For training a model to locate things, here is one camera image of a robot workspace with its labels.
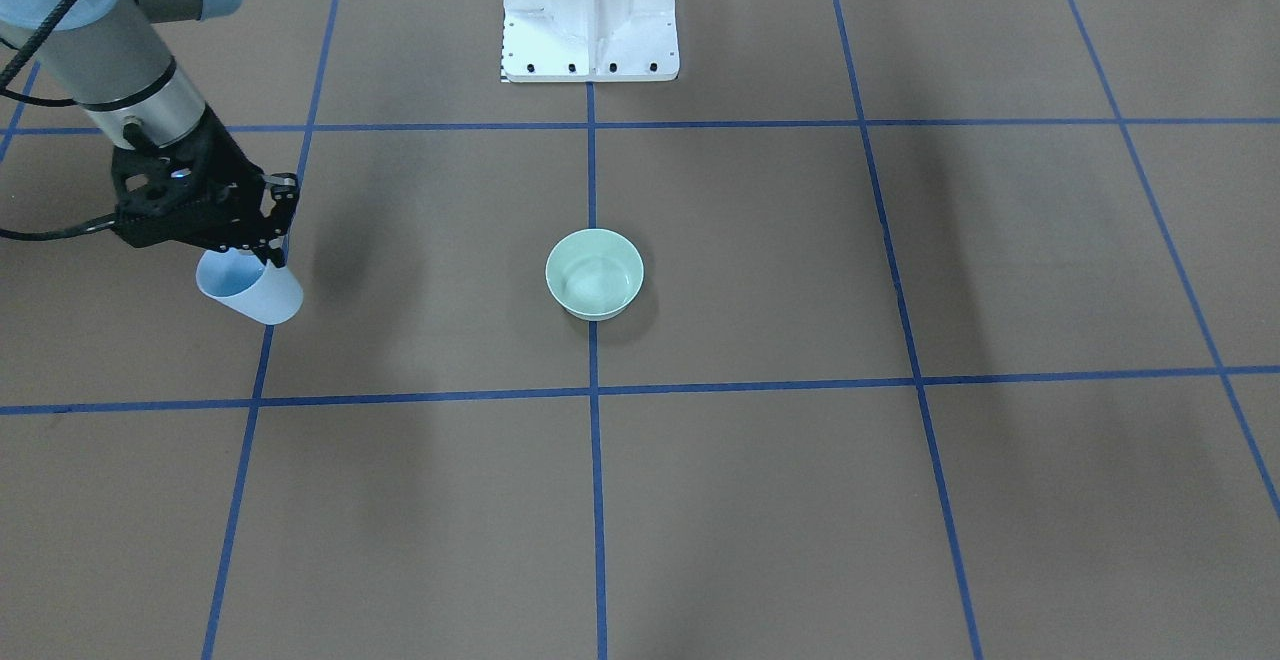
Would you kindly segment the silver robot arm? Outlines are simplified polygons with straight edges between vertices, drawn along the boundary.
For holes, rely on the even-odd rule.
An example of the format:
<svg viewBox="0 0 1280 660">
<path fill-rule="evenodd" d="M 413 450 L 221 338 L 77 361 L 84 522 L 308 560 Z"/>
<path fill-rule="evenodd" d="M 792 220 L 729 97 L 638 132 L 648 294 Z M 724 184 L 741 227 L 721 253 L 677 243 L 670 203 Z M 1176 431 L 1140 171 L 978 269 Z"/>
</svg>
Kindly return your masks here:
<svg viewBox="0 0 1280 660">
<path fill-rule="evenodd" d="M 3 0 L 3 96 L 79 107 L 113 145 L 114 208 L 46 232 L 49 242 L 111 232 L 132 247 L 164 242 L 252 255 L 282 269 L 300 200 L 294 174 L 247 155 L 157 32 L 160 23 L 230 17 L 243 0 Z"/>
</svg>

